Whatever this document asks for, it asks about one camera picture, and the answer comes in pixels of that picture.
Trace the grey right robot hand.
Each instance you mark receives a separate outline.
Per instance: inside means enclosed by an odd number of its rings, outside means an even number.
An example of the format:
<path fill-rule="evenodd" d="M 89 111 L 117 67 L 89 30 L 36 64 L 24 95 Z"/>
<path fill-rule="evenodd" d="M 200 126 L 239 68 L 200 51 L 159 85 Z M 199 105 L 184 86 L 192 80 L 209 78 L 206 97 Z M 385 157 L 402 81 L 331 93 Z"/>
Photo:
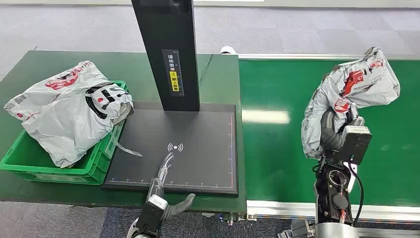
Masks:
<path fill-rule="evenodd" d="M 355 103 L 351 103 L 347 106 L 347 111 L 344 113 L 346 117 L 344 123 L 341 126 L 336 126 L 334 122 L 334 118 L 336 117 L 337 113 L 330 107 L 322 116 L 321 119 L 321 127 L 331 129 L 335 132 L 335 129 L 342 131 L 344 127 L 351 125 L 351 126 L 364 126 L 365 119 L 359 115 L 358 109 Z"/>

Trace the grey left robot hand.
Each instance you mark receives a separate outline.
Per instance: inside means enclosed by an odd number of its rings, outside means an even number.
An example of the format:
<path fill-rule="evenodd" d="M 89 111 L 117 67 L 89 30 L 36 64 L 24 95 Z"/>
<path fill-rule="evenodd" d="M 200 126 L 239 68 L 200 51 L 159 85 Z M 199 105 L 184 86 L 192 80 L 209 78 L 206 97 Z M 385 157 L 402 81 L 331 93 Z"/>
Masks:
<path fill-rule="evenodd" d="M 190 193 L 183 201 L 175 205 L 168 204 L 164 199 L 164 182 L 173 158 L 173 152 L 169 152 L 166 155 L 157 176 L 151 182 L 147 196 L 147 201 L 151 199 L 151 202 L 155 202 L 154 205 L 157 205 L 160 210 L 163 210 L 161 217 L 161 221 L 163 222 L 173 220 L 180 213 L 188 210 L 196 197 L 194 193 Z"/>

